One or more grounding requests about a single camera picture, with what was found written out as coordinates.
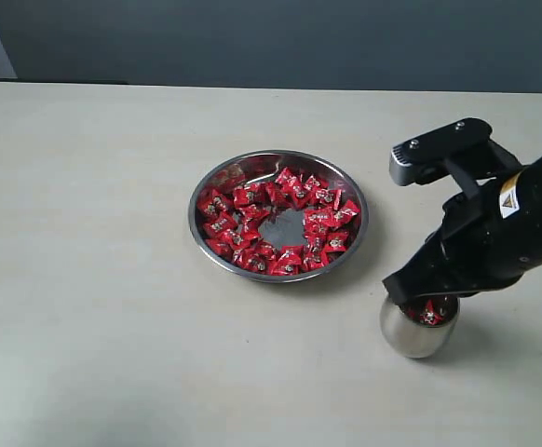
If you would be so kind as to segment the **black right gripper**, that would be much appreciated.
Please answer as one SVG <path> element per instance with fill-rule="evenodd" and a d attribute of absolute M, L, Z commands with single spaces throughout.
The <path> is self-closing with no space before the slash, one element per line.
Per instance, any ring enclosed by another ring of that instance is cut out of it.
<path fill-rule="evenodd" d="M 502 290 L 542 265 L 542 165 L 485 184 L 464 169 L 452 175 L 461 192 L 444 206 L 439 230 L 382 280 L 394 305 Z"/>

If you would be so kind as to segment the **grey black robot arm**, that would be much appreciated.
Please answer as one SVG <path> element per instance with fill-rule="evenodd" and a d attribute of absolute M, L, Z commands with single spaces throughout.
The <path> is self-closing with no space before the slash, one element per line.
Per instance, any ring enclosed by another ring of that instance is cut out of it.
<path fill-rule="evenodd" d="M 502 290 L 542 265 L 542 156 L 442 208 L 440 227 L 384 279 L 394 304 Z"/>

